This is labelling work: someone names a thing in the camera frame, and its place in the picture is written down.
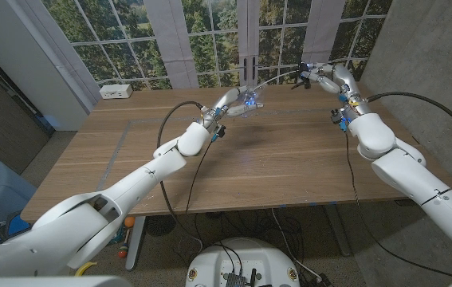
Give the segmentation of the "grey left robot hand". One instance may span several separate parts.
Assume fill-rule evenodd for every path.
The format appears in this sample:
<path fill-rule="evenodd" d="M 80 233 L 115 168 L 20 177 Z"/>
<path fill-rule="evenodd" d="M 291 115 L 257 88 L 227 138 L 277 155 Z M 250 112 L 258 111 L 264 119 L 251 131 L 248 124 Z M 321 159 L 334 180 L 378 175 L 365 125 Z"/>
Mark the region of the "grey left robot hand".
<path fill-rule="evenodd" d="M 263 107 L 259 93 L 254 88 L 240 86 L 227 91 L 210 108 L 203 107 L 202 118 L 198 123 L 211 132 L 224 116 L 241 116 Z"/>

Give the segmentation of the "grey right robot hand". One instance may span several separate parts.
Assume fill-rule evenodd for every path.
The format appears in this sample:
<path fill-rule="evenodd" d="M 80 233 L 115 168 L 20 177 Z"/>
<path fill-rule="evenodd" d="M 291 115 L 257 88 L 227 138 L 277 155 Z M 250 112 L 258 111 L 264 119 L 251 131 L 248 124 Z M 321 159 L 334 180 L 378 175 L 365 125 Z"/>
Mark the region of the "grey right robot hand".
<path fill-rule="evenodd" d="M 312 82 L 316 82 L 325 92 L 337 96 L 342 107 L 332 110 L 332 118 L 337 124 L 339 117 L 347 122 L 372 113 L 367 102 L 362 98 L 360 89 L 354 76 L 341 64 L 306 63 L 298 66 L 297 83 L 303 84 L 306 89 Z"/>

